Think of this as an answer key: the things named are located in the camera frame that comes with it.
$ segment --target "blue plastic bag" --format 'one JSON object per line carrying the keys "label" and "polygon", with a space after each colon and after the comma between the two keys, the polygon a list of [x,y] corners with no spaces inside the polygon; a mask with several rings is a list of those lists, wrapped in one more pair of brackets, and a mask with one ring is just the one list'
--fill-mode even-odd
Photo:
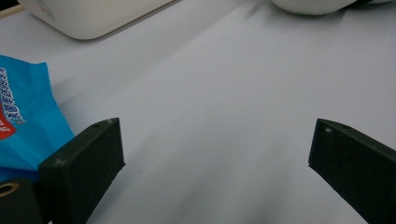
{"label": "blue plastic bag", "polygon": [[74,137],[53,99],[45,63],[0,55],[0,181],[37,166]]}

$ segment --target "white container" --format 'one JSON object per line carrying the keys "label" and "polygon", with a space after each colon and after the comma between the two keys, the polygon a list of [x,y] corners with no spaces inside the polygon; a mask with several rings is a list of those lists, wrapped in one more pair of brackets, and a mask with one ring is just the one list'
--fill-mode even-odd
{"label": "white container", "polygon": [[173,0],[18,0],[42,21],[76,39],[93,39]]}

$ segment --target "snack bag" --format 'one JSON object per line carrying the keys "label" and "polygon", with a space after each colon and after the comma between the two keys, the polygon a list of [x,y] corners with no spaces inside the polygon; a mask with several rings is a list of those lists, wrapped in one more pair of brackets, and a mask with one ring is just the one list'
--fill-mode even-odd
{"label": "snack bag", "polygon": [[45,63],[0,55],[0,181],[37,178],[38,164],[74,137]]}

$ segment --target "white backdrop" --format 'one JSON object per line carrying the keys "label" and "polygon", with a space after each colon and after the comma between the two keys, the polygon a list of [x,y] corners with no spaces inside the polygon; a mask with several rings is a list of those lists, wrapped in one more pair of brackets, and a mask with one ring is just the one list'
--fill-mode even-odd
{"label": "white backdrop", "polygon": [[396,4],[182,0],[92,41],[24,11],[0,36],[48,63],[75,133],[120,117],[127,165],[89,223],[365,223],[307,166],[316,119],[396,148]]}

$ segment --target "screw hole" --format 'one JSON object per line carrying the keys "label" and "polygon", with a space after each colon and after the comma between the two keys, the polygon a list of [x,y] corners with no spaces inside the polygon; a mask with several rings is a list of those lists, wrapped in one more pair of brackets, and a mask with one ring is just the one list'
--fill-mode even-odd
{"label": "screw hole", "polygon": [[18,188],[18,186],[18,183],[6,183],[0,186],[0,198],[14,192]]}

